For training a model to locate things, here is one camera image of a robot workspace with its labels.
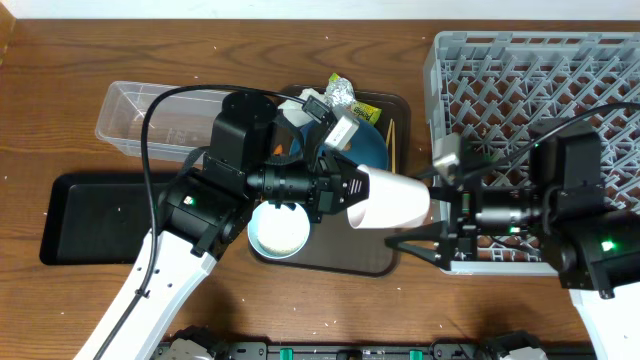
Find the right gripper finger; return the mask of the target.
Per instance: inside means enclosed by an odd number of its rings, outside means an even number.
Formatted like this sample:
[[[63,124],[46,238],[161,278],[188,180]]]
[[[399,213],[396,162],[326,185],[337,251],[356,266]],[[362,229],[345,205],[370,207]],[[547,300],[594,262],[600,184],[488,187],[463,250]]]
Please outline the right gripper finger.
[[[393,250],[413,255],[442,270],[450,269],[448,223],[439,221],[409,229],[384,240]]]
[[[440,174],[433,166],[427,166],[425,169],[420,170],[417,174],[412,176],[413,179],[423,181],[423,180],[433,180],[434,178],[438,178]],[[449,200],[450,199],[450,187],[443,182],[437,184],[434,182],[431,186],[428,186],[428,190],[432,199],[435,200]]]

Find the blue plate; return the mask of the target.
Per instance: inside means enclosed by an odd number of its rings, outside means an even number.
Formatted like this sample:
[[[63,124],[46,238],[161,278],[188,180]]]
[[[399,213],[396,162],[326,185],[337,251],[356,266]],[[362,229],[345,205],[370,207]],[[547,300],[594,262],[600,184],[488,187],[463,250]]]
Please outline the blue plate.
[[[322,142],[318,154],[322,155],[329,151],[338,151],[356,165],[366,165],[370,168],[387,170],[389,157],[382,135],[369,123],[362,120],[359,120],[359,122],[358,131],[353,135],[344,150],[339,151],[329,148]]]

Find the white pink cup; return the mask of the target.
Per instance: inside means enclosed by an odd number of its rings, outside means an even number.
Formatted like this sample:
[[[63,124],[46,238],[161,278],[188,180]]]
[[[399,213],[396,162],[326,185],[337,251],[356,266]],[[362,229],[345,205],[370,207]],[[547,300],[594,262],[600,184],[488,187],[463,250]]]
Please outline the white pink cup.
[[[354,229],[413,228],[423,224],[430,205],[428,187],[421,181],[359,165],[369,180],[368,198],[349,207]]]

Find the green snack wrapper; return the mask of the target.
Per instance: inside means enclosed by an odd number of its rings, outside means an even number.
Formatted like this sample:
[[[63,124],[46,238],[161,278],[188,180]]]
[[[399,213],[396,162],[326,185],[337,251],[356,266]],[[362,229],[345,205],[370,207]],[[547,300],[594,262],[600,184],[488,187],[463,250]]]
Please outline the green snack wrapper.
[[[340,75],[338,75],[337,73],[333,73],[328,80],[328,83],[331,80],[334,80],[336,78],[343,78]],[[375,125],[376,122],[378,121],[382,110],[374,107],[372,105],[366,104],[364,102],[361,102],[359,100],[356,99],[356,102],[354,104],[352,104],[349,107],[346,107],[348,110],[350,110],[354,115],[356,115],[357,117],[361,118],[362,120],[367,121],[368,123],[370,123],[371,125]]]

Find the white tissue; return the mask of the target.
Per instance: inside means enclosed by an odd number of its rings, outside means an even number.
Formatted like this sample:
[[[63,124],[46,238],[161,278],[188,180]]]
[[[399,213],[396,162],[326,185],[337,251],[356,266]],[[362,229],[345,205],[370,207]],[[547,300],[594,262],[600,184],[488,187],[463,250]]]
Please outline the white tissue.
[[[307,100],[310,96],[321,100],[323,103],[327,103],[326,96],[312,88],[303,89],[299,98]],[[312,121],[312,118],[302,110],[302,105],[294,101],[286,100],[278,106],[278,109],[283,111],[284,116],[295,127],[305,126]]]

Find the aluminium foil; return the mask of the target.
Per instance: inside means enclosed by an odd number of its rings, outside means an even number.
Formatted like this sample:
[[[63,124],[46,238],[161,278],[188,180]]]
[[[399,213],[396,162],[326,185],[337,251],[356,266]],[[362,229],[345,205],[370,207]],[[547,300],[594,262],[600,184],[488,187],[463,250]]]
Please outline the aluminium foil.
[[[331,80],[326,87],[325,98],[331,107],[349,107],[356,102],[353,85],[345,78]]]

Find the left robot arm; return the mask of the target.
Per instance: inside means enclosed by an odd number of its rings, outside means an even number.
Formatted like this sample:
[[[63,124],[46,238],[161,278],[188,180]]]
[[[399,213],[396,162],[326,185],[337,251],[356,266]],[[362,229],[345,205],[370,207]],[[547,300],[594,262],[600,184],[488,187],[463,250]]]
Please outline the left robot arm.
[[[192,150],[182,169],[156,194],[149,166],[148,132],[154,112],[169,97],[197,91],[170,89],[149,105],[141,128],[141,159],[151,225],[127,280],[89,339],[80,359],[148,359],[179,309],[208,277],[248,224],[255,204],[297,204],[313,222],[369,196],[369,177],[337,152],[319,148],[337,116],[315,98],[302,109],[319,131],[301,138],[294,156],[275,157],[270,140],[286,119],[276,93],[224,86],[209,145]]]

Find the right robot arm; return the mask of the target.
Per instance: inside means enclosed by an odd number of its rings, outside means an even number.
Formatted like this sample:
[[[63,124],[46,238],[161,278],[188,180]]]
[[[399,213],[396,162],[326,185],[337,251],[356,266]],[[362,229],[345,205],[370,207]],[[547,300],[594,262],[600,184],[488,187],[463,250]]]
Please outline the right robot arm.
[[[599,359],[639,356],[639,216],[605,202],[601,141],[583,120],[530,126],[534,137],[528,187],[489,187],[484,175],[501,166],[472,153],[464,139],[434,168],[442,185],[432,198],[450,206],[445,221],[386,238],[388,247],[443,270],[454,257],[476,254],[481,236],[535,237],[541,257],[568,290]]]

